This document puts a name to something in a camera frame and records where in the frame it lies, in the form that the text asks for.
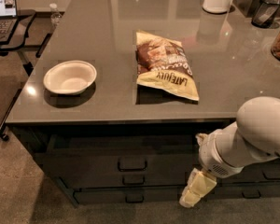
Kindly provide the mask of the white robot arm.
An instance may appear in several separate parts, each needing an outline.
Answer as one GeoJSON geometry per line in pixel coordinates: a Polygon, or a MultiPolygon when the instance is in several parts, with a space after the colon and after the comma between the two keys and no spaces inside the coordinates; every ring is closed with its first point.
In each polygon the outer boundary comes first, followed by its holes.
{"type": "Polygon", "coordinates": [[[184,187],[179,203],[191,208],[217,185],[219,178],[244,167],[280,159],[280,99],[257,97],[238,110],[236,121],[210,134],[198,133],[199,163],[184,187]]]}

